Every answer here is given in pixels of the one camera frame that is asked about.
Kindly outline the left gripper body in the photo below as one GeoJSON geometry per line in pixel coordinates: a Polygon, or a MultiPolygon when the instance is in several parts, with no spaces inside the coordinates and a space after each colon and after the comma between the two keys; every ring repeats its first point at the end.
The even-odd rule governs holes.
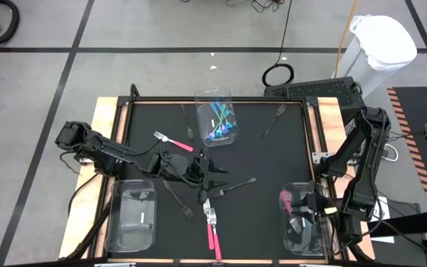
{"type": "Polygon", "coordinates": [[[190,187],[198,191],[197,202],[205,203],[208,198],[208,157],[203,148],[192,159],[188,179],[190,187]]]}

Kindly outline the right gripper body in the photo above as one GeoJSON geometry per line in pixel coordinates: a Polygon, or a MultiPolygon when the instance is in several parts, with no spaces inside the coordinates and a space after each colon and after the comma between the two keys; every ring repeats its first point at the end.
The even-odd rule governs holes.
{"type": "Polygon", "coordinates": [[[316,187],[308,195],[308,209],[310,222],[316,222],[320,217],[338,212],[336,203],[325,196],[323,187],[316,187]]]}

